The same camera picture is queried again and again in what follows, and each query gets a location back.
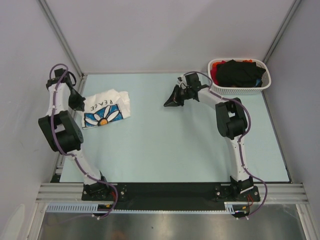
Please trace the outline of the white daisy print t-shirt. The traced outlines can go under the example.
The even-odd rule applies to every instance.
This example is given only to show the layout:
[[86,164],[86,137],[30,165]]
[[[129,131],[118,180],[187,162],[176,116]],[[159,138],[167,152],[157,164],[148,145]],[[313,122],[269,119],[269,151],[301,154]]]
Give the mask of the white daisy print t-shirt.
[[131,116],[131,102],[127,91],[110,89],[84,100],[81,113],[83,129],[105,126]]

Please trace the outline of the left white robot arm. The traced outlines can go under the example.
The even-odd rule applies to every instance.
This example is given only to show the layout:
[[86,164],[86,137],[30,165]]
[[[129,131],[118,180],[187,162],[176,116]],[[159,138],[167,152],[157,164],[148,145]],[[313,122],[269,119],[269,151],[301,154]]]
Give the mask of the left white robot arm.
[[85,98],[74,89],[76,83],[75,75],[65,64],[51,68],[46,83],[49,107],[46,115],[38,119],[38,125],[50,148],[73,161],[83,177],[83,192],[105,200],[110,196],[111,187],[101,171],[86,159],[82,131],[69,111],[85,109]]

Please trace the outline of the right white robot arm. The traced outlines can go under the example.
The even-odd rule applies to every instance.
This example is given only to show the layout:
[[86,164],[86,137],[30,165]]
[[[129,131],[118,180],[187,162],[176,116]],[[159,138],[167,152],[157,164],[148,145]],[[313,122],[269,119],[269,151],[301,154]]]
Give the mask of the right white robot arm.
[[198,71],[181,75],[163,106],[182,107],[186,100],[193,99],[214,109],[217,130],[226,140],[230,152],[230,195],[242,201],[254,188],[253,177],[246,167],[244,150],[244,136],[251,128],[249,112],[239,98],[227,98],[213,91],[212,79],[209,79],[209,85],[202,84],[199,75],[208,78]]

